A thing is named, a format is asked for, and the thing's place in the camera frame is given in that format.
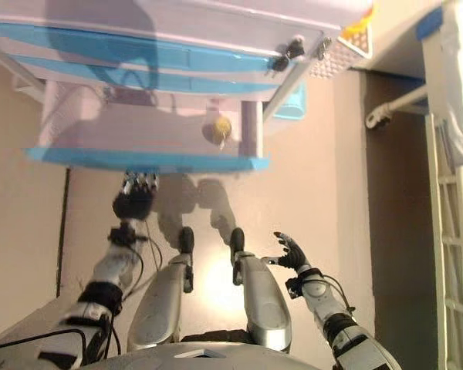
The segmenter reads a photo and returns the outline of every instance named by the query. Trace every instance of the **blue drawer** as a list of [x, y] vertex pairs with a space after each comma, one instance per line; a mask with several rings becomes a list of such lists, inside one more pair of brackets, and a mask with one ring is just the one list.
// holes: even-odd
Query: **blue drawer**
[[241, 94], [276, 89], [278, 87], [273, 84], [219, 81], [170, 73], [61, 62], [29, 56], [11, 55], [11, 57], [25, 66], [42, 67], [50, 71], [86, 79], [95, 79], [111, 85], [138, 89], [157, 89], [161, 91], [200, 94]]
[[110, 63], [195, 72], [266, 72], [269, 57], [76, 29], [0, 23], [0, 36]]
[[227, 173], [264, 170], [269, 166], [268, 158], [243, 156], [195, 156], [40, 146], [27, 150], [27, 153], [34, 160], [65, 166], [149, 173]]

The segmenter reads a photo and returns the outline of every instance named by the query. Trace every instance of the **white pipe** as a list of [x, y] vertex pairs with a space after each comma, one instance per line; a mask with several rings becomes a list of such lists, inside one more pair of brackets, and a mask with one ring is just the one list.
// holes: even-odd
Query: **white pipe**
[[398, 110], [414, 114], [428, 114], [428, 109], [425, 109], [422, 106], [412, 105], [413, 103], [427, 97], [427, 92], [427, 85], [423, 85], [413, 91], [410, 91], [408, 94], [393, 100], [392, 102], [381, 104], [372, 112], [367, 114], [365, 126], [367, 129], [374, 129], [380, 125], [384, 125], [391, 120], [393, 112]]
[[389, 102], [389, 110], [396, 112], [404, 106], [409, 106], [413, 103], [419, 102], [427, 97], [427, 85], [420, 86], [408, 94], [400, 96], [398, 99]]

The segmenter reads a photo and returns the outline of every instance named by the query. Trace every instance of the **ladder rung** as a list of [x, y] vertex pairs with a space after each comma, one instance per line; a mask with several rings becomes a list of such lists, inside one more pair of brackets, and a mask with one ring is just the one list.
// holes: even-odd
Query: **ladder rung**
[[455, 310], [455, 311], [459, 311], [459, 312], [463, 313], [463, 304], [458, 303], [456, 301], [453, 301], [450, 298], [446, 298], [444, 300], [444, 302], [445, 302], [447, 308], [450, 308], [451, 310]]
[[448, 370], [461, 370], [453, 361], [448, 360]]
[[459, 237], [449, 237], [447, 235], [442, 236], [442, 243], [446, 245], [462, 245], [461, 239]]
[[439, 183], [456, 183], [455, 175], [439, 176]]

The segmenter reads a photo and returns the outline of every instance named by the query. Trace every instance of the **robotic hand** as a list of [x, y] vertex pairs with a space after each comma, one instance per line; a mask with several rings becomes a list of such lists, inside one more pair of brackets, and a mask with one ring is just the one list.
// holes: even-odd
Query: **robotic hand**
[[286, 282], [292, 299], [303, 296], [316, 323], [328, 341], [339, 370], [401, 370], [396, 360], [352, 316], [351, 308], [339, 289], [345, 305], [333, 296], [337, 289], [318, 268], [312, 268], [299, 245], [287, 234], [275, 233], [286, 255], [264, 257], [267, 264], [292, 268], [297, 277]]
[[113, 212], [121, 220], [146, 220], [156, 192], [156, 175], [127, 172], [113, 201]]

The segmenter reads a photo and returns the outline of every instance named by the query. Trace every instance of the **black wire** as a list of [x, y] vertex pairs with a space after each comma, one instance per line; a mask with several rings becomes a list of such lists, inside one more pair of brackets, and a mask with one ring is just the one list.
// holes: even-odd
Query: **black wire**
[[354, 310], [354, 308], [352, 306], [350, 306], [350, 303], [348, 303], [348, 299], [346, 299], [346, 295], [335, 285], [333, 284], [331, 281], [327, 281], [327, 280], [320, 280], [320, 279], [312, 279], [312, 280], [306, 280], [305, 282], [306, 283], [309, 283], [311, 281], [316, 281], [318, 283], [324, 283], [324, 284], [328, 284], [332, 289], [334, 289], [335, 291], [338, 292], [338, 294], [340, 295], [340, 297], [343, 299], [343, 302], [346, 306], [346, 309], [348, 310], [349, 313], [352, 313], [352, 311]]
[[343, 293], [343, 295], [346, 297], [345, 291], [343, 290], [343, 287], [341, 286], [340, 282], [339, 282], [337, 279], [335, 279], [335, 278], [332, 277], [332, 276], [326, 275], [326, 274], [324, 274], [323, 276], [324, 276], [325, 278], [328, 278], [328, 279], [334, 281], [334, 282], [336, 283], [336, 285], [338, 285], [338, 287], [340, 288], [340, 290], [341, 290], [341, 292]]
[[144, 260], [142, 258], [142, 256], [137, 253], [134, 249], [130, 248], [130, 250], [137, 256], [137, 258], [139, 258], [139, 261], [140, 261], [140, 272], [139, 272], [139, 276], [137, 277], [137, 280], [135, 282], [134, 285], [132, 285], [132, 288], [130, 289], [130, 291], [127, 293], [127, 295], [125, 296], [125, 298], [122, 300], [122, 302], [124, 302], [129, 296], [131, 296], [133, 294], [133, 291], [134, 289], [137, 288], [137, 285], [140, 283], [140, 279], [142, 278], [142, 274], [144, 273]]
[[118, 338], [117, 331], [115, 330], [115, 326], [113, 326], [113, 336], [115, 337], [115, 342], [117, 343], [117, 354], [120, 356], [122, 355], [122, 346], [120, 345], [120, 339]]
[[[149, 225], [147, 224], [147, 220], [145, 221], [145, 223], [146, 223], [147, 239], [149, 240], [149, 245], [151, 247], [151, 252], [153, 253], [154, 266], [156, 267], [156, 271], [159, 271], [161, 269], [161, 267], [163, 266], [163, 254], [161, 253], [160, 246], [151, 237], [151, 234], [149, 232]], [[154, 247], [156, 247], [157, 252], [160, 255], [160, 263], [159, 264], [157, 264], [156, 256], [154, 256]]]
[[105, 355], [103, 356], [105, 360], [108, 358], [108, 351], [110, 350], [111, 335], [113, 333], [113, 330], [115, 329], [114, 324], [115, 324], [115, 314], [112, 312], [111, 322], [110, 322], [110, 331], [108, 331], [108, 339], [106, 340]]
[[87, 360], [87, 357], [86, 357], [86, 335], [84, 334], [84, 331], [82, 331], [80, 329], [64, 329], [64, 330], [52, 331], [52, 332], [46, 333], [46, 334], [35, 335], [33, 337], [19, 339], [18, 341], [9, 341], [7, 343], [2, 343], [0, 345], [0, 348], [10, 347], [10, 346], [13, 346], [13, 345], [20, 345], [22, 343], [27, 343], [28, 341], [37, 341], [38, 339], [43, 339], [43, 338], [53, 337], [55, 335], [68, 334], [68, 333], [77, 333], [77, 334], [80, 335], [82, 345], [83, 345], [83, 362], [85, 362]]
[[[346, 297], [345, 291], [343, 290], [343, 286], [340, 284], [340, 282], [337, 279], [335, 279], [334, 277], [329, 276], [329, 275], [324, 275], [324, 277], [334, 281], [338, 285], [338, 287], [341, 290], [341, 293], [343, 294], [343, 297], [345, 297], [345, 302], [348, 302], [348, 298]], [[348, 310], [349, 313], [352, 313], [352, 312], [355, 311], [355, 307], [352, 306], [352, 305], [350, 305], [346, 309]]]
[[[140, 291], [141, 289], [143, 289], [146, 285], [148, 285], [150, 282], [152, 282], [152, 280], [154, 279], [154, 275], [149, 277], [144, 283], [141, 283], [138, 287], [134, 288], [131, 292], [130, 292], [130, 295], [134, 295], [136, 294], [138, 291]], [[127, 295], [125, 297], [124, 300], [127, 300], [129, 298], [129, 295]]]

